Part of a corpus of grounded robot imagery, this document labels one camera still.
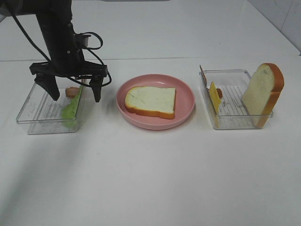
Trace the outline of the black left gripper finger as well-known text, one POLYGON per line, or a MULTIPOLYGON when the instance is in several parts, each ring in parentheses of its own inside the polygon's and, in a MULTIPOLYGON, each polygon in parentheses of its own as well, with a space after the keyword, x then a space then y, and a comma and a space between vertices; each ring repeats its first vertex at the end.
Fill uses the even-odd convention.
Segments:
POLYGON ((57 101, 60 97, 60 92, 56 83, 55 76, 37 73, 34 79, 35 83, 42 87, 54 101, 57 101))
POLYGON ((94 99, 96 103, 100 102, 101 99, 101 89, 102 89, 102 83, 103 83, 103 76, 96 76, 92 78, 89 82, 89 85, 91 86, 91 89, 94 94, 94 99))

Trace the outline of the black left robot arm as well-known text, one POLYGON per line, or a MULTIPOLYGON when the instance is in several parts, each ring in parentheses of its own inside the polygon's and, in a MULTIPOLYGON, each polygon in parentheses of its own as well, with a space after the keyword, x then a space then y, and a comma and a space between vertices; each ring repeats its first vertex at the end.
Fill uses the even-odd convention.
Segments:
POLYGON ((36 76, 35 83, 53 100, 56 101, 60 96, 56 77, 61 77, 80 85, 83 84, 82 79, 89 79, 86 86, 92 89, 95 101, 100 101, 101 89, 106 85, 103 80, 110 77, 110 73, 102 61, 98 64, 86 61, 82 51, 85 49, 93 53, 95 50, 85 45, 86 36, 94 35, 101 46, 103 40, 94 32, 75 33, 70 0, 2 0, 0 13, 5 17, 13 17, 27 40, 46 59, 45 62, 33 63, 30 71, 36 76), (29 37, 17 19, 20 15, 36 16, 48 55, 29 37))

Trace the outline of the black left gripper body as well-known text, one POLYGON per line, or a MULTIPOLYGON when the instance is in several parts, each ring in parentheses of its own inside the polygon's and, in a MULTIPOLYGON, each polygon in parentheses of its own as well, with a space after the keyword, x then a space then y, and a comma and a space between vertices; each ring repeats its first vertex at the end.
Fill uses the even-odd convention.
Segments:
POLYGON ((82 50, 98 50, 103 45, 102 38, 94 32, 75 33, 71 22, 61 25, 52 22, 39 22, 50 59, 33 63, 32 74, 44 73, 52 76, 75 79, 106 77, 107 66, 84 59, 82 50))

